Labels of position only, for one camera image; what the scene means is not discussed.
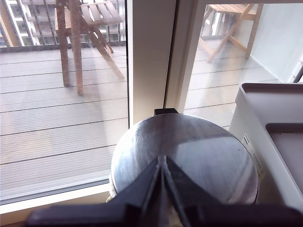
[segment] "wooden chair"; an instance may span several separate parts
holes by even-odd
[[[230,30],[226,33],[223,40],[215,49],[214,51],[207,45],[207,43],[200,37],[199,44],[210,54],[210,57],[207,62],[211,62],[215,56],[220,52],[222,47],[226,44],[228,40],[230,40],[234,45],[239,46],[245,53],[245,59],[250,57],[252,45],[255,40],[255,36],[257,33],[258,24],[260,21],[261,12],[263,9],[263,4],[258,4],[257,11],[253,10],[254,4],[248,4],[247,6],[243,4],[215,4],[215,5],[208,5],[209,9],[206,11],[204,18],[203,18],[203,25],[209,15],[215,11],[222,14],[230,14],[230,15],[237,15],[236,22],[232,25]],[[242,20],[252,20],[253,26],[250,33],[250,39],[248,42],[248,46],[243,46],[237,39],[235,39],[232,35],[238,29],[241,24]]]
[[[100,25],[116,25],[121,22],[121,17],[110,1],[80,5],[78,0],[56,0],[55,28],[60,38],[63,84],[65,87],[70,85],[66,40],[66,37],[70,35],[72,37],[71,44],[74,54],[78,94],[83,94],[81,34],[86,34],[89,37],[117,77],[120,79],[124,78],[113,60],[113,50],[99,30]]]

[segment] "metal lid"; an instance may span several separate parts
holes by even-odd
[[[205,119],[161,114],[137,123],[121,138],[111,174],[119,193],[158,155],[168,155],[200,187],[224,203],[253,203],[258,174],[245,147]]]

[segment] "balcony floor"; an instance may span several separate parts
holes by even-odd
[[[128,129],[126,52],[113,49],[125,79],[84,48],[83,96],[71,50],[71,87],[62,83],[59,50],[0,54],[2,202],[108,178]]]
[[[215,49],[220,41],[207,43]],[[209,55],[198,45],[184,113],[205,118],[228,130],[240,83],[280,82],[252,57],[245,60],[244,56],[243,50],[228,42],[216,58],[207,63]]]
[[[208,41],[215,48],[219,40]],[[113,47],[126,78],[125,47]],[[82,49],[84,95],[63,87],[59,50],[0,54],[1,200],[101,181],[128,128],[127,82],[94,48]],[[198,47],[184,113],[229,128],[239,83],[279,82],[231,43],[212,63]]]

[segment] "white wall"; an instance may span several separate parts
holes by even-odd
[[[247,46],[252,21],[243,21],[235,35]],[[264,4],[251,55],[287,82],[303,54],[303,3]]]

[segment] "window sill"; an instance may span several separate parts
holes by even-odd
[[[30,212],[51,205],[104,203],[109,197],[110,185],[102,184],[26,201],[0,205],[1,226],[24,221]]]

